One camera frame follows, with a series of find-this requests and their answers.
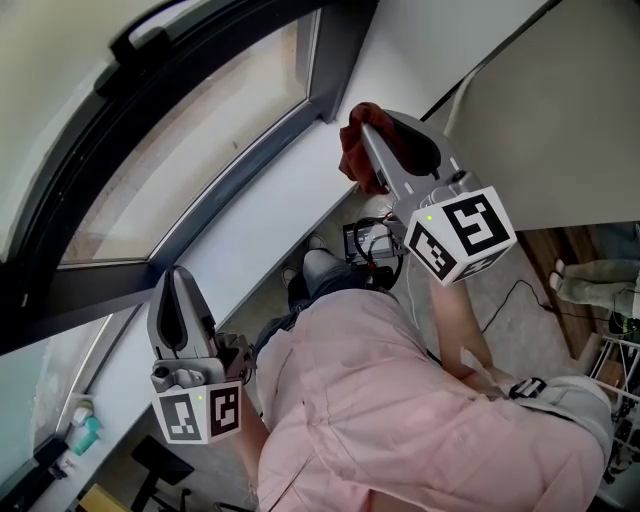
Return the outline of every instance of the red cloth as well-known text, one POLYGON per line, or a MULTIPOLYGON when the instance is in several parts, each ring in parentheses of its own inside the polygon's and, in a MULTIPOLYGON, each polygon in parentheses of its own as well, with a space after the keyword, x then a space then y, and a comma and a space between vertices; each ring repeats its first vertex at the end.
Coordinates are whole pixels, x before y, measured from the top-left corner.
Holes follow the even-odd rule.
POLYGON ((342 159, 338 168, 351 181, 357 181, 365 193, 387 194, 387 189, 378 182, 362 144, 362 123, 376 128, 387 144, 406 154, 405 144, 389 114, 375 103, 360 103, 349 114, 349 125, 340 129, 342 159))

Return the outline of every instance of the window frame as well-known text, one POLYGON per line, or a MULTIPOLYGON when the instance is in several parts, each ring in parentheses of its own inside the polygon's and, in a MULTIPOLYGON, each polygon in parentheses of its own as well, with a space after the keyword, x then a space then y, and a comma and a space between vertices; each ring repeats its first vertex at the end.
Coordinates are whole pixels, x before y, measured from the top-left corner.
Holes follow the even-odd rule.
MULTIPOLYGON (((122 34, 128 38, 135 26, 179 1, 145 13, 122 34)), ((116 61, 47 155, 18 218, 7 261, 0 264, 0 310, 9 326, 0 356, 148 300, 162 272, 243 187, 314 122, 335 119, 377 3, 209 0, 150 32, 137 49, 122 34, 114 39, 116 61), (146 261, 60 265, 111 176, 171 108, 252 44, 318 9, 316 23, 306 24, 315 30, 312 47, 296 59, 296 72, 310 71, 307 99, 209 186, 146 261)))

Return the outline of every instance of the white cube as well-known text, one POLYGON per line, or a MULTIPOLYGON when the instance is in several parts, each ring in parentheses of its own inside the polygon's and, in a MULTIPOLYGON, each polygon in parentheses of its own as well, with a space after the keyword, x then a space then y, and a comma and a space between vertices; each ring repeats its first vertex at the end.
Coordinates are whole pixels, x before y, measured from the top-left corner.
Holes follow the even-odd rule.
POLYGON ((493 187, 416 210, 404 240, 442 285, 489 268, 516 242, 493 187))
POLYGON ((209 444, 240 431, 240 381, 158 393, 153 409, 167 443, 209 444))

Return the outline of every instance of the black chair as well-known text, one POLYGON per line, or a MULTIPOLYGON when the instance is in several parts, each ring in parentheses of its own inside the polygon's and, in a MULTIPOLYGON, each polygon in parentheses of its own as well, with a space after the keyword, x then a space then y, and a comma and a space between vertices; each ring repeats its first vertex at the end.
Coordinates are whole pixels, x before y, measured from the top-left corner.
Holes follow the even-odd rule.
POLYGON ((189 489, 182 490, 178 510, 155 495, 158 492, 156 484, 162 479, 169 485, 176 485, 193 473, 193 468, 151 436, 145 437, 135 447, 131 457, 149 470, 138 495, 133 500, 131 512, 142 512, 150 499, 162 507, 162 512, 186 512, 185 498, 191 494, 189 489))

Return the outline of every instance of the window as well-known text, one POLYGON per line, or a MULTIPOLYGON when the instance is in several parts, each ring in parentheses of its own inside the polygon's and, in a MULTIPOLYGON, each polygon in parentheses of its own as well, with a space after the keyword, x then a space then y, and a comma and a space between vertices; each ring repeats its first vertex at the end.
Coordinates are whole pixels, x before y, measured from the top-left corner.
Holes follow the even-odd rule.
POLYGON ((307 76, 296 75, 299 40, 311 36, 298 34, 302 25, 255 43, 172 108, 109 180, 62 262, 146 259, 206 187, 306 98, 307 76))
POLYGON ((333 121, 377 2, 54 4, 0 2, 3 510, 49 485, 66 396, 88 389, 162 272, 333 121))
POLYGON ((0 357, 0 485, 54 434, 74 377, 104 319, 0 357))
MULTIPOLYGON (((45 152, 108 64, 109 40, 160 3, 0 2, 0 260, 45 152)), ((175 6, 162 21, 193 4, 175 6)))

